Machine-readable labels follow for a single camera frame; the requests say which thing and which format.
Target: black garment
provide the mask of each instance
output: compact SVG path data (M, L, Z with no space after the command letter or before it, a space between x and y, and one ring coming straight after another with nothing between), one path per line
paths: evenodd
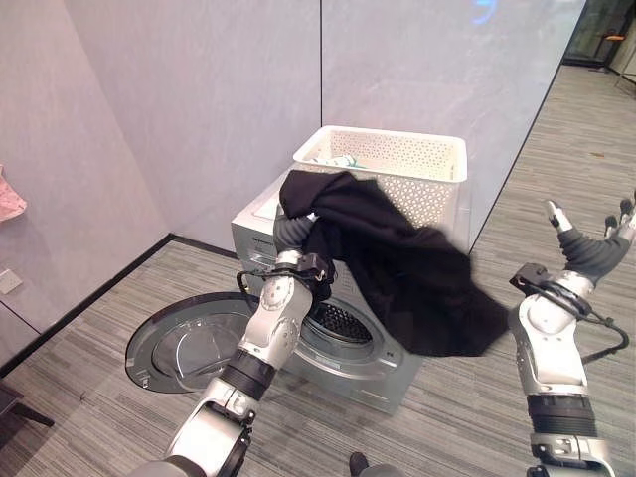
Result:
M376 181L294 170L280 204L288 218L320 217L304 251L319 253L331 274L332 259L345 261L387 331L412 353L478 356L507 330L508 310L472 282L470 258L438 229L415 229Z

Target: white plastic basket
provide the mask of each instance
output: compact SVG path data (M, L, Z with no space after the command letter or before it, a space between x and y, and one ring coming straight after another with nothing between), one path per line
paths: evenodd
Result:
M466 143L461 138L324 126L293 158L296 169L349 170L358 179L376 179L416 227L454 228L459 186L467 177ZM355 165L329 164L334 162Z

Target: gray wall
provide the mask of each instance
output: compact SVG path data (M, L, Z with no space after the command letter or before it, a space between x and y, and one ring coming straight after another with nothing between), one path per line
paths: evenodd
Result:
M29 203L0 224L0 269L24 280L1 298L42 332L168 228L62 0L0 0L0 12L0 163ZM34 338L0 322L13 343Z
M584 0L323 0L323 121L463 137L471 240L530 130Z
M320 127L318 0L67 0L171 231L230 222Z

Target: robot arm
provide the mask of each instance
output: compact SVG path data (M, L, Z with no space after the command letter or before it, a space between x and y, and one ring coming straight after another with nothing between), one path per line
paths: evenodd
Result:
M606 221L608 238L597 241L582 236L556 204L549 203L549 210L566 270L549 276L540 265L527 264L511 280L529 295L509 317L534 427L533 455L542 462L527 475L615 477L607 445L597 436L574 331L577 319L590 311L585 298L627 253L636 236L636 216L631 203L621 203L620 227Z
M250 445L258 402L293 353L302 320L312 305L314 282L327 266L299 245L315 217L276 220L274 237L283 249L260 295L238 348L221 375L212 379L161 461L130 477L235 477Z

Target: wall outlet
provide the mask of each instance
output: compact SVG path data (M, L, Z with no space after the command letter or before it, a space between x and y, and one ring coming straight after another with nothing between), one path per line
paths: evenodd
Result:
M20 284L22 284L20 277L9 268L0 273L0 292L2 294L6 295Z

